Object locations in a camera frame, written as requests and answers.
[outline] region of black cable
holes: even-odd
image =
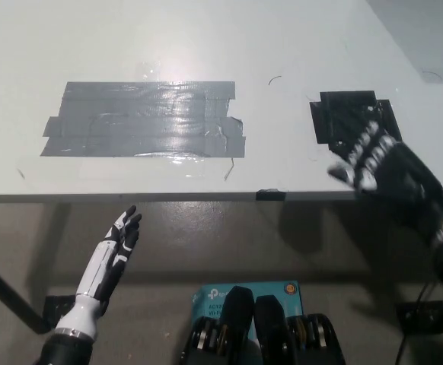
[[[411,314],[411,316],[415,316],[418,313],[418,309],[419,309],[419,305],[421,303],[422,296],[425,294],[426,289],[428,289],[428,286],[431,283],[432,283],[431,281],[428,281],[422,287],[421,291],[419,292],[418,299],[416,299],[416,305],[414,307],[413,314]],[[407,340],[407,335],[404,335],[403,340],[401,341],[401,344],[399,345],[399,350],[397,350],[396,361],[394,362],[394,365],[399,365],[399,362],[401,361],[401,357],[404,354],[404,348],[406,347],[406,340]]]

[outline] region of robotic arm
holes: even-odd
[[[139,238],[135,206],[115,221],[84,271],[75,305],[62,317],[43,346],[37,365],[87,365],[97,339],[97,320],[106,312],[126,263]]]
[[[416,231],[432,251],[443,283],[443,188],[425,164],[376,121],[347,110],[336,113],[344,137],[343,161],[328,173],[363,195],[389,207],[400,223]]]

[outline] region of floor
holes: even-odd
[[[128,204],[0,205],[0,275],[38,310],[73,294],[97,242]],[[298,280],[306,313],[333,322],[347,364],[394,363],[393,304],[414,300],[430,258],[410,232],[355,202],[139,203],[139,244],[99,322],[93,365],[175,364],[203,283]],[[443,299],[437,286],[431,298]],[[0,365],[32,364],[44,337],[0,303]],[[443,335],[402,363],[443,363]]]

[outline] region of blue box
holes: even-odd
[[[284,314],[287,317],[300,316],[303,314],[299,285],[294,281],[265,281],[260,283],[237,283],[237,284],[209,284],[203,285],[196,294],[193,295],[192,323],[200,317],[220,318],[225,297],[235,285],[247,287],[252,290],[253,299],[263,295],[274,295],[281,303]],[[259,346],[255,327],[252,319],[252,326],[248,334],[248,339]],[[251,363],[262,363],[255,360]]]

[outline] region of white table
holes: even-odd
[[[443,2],[0,0],[0,201],[338,198],[309,100],[374,90],[443,183]],[[270,86],[268,82],[275,76]],[[68,81],[235,81],[245,158],[41,157]]]

